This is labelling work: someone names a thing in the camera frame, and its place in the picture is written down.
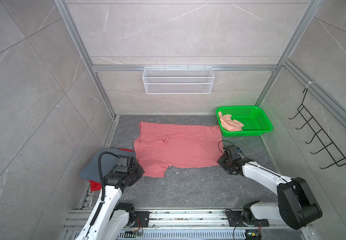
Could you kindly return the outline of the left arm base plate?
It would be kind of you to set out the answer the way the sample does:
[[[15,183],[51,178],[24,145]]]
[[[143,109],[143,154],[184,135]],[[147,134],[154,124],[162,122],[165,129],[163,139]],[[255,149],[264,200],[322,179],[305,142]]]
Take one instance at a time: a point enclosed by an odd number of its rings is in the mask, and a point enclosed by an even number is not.
[[[108,228],[141,228],[148,227],[150,220],[149,211],[116,210],[110,218]]]

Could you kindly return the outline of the pink-red t-shirt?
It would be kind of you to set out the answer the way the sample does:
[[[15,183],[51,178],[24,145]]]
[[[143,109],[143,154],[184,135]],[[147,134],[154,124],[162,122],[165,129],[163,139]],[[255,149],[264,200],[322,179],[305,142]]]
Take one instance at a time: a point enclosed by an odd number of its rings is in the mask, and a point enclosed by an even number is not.
[[[222,156],[219,126],[156,124],[141,121],[134,149],[145,177],[163,178],[170,167],[217,166]]]

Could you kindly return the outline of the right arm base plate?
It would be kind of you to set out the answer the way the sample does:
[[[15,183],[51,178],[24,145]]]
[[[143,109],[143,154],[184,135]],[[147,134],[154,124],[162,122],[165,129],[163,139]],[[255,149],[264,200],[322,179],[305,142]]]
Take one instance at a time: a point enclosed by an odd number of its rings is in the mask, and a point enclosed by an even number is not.
[[[230,227],[269,227],[269,222],[266,219],[256,219],[249,211],[233,211],[225,210]]]

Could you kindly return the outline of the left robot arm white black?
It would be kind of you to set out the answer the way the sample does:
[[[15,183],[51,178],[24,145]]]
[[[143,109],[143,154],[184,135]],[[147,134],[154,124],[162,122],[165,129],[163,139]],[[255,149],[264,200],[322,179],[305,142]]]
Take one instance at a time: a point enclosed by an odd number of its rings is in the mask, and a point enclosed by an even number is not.
[[[118,159],[109,173],[104,176],[102,157],[110,155]],[[135,222],[133,204],[118,203],[124,189],[134,185],[145,173],[135,157],[119,156],[102,152],[98,157],[98,172],[101,193],[93,212],[76,237],[77,240],[116,240],[123,228]]]

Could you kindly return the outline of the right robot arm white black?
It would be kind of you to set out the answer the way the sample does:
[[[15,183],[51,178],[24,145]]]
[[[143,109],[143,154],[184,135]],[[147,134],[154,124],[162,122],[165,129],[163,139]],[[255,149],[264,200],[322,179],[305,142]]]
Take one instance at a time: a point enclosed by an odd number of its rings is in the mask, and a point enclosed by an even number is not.
[[[244,205],[241,212],[244,225],[254,226],[263,220],[273,220],[298,230],[322,218],[322,209],[303,178],[290,178],[271,171],[246,157],[233,144],[219,150],[222,155],[217,162],[227,174],[252,179],[277,196],[275,203],[253,201]]]

